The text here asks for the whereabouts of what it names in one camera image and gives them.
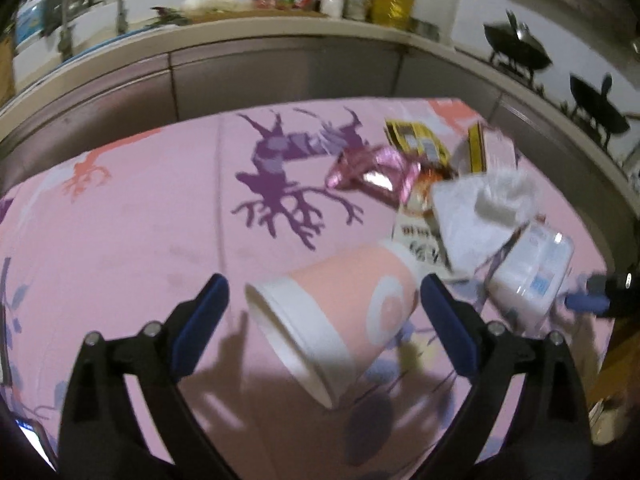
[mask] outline blue gripper pad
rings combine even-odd
[[[576,292],[567,294],[564,304],[574,312],[591,312],[596,316],[604,316],[609,310],[609,298],[604,294],[585,294]]]
[[[478,333],[474,332],[479,326],[484,327],[482,319],[471,305],[454,300],[435,274],[422,280],[420,300],[456,373],[467,378],[474,377],[480,366],[481,344]],[[465,316],[462,312],[464,308],[471,309],[473,313]]]
[[[188,303],[192,312],[171,348],[170,369],[174,379],[193,374],[228,303],[229,284],[220,274],[214,274],[197,297]]]

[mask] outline white bottle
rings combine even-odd
[[[564,280],[574,243],[532,222],[489,280],[495,306],[516,329],[535,336]]]
[[[332,20],[340,20],[344,12],[344,0],[320,0],[320,12]]]

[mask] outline cabinet door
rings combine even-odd
[[[352,38],[264,38],[172,53],[180,120],[309,99],[389,96],[400,54]]]
[[[500,95],[488,81],[414,49],[404,56],[396,86],[396,97],[459,98],[485,118],[494,111]]]
[[[0,194],[87,150],[176,120],[168,70],[100,93],[24,135],[1,159]]]

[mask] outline yellow package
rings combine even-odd
[[[447,164],[449,150],[424,124],[386,120],[386,138],[392,146],[405,153],[425,154],[430,162]]]
[[[482,125],[474,124],[469,128],[469,159],[471,161],[471,173],[486,171],[486,159],[484,158],[484,139]]]

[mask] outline white tissue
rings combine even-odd
[[[437,182],[433,211],[451,269],[473,275],[538,212],[536,187],[521,170]]]

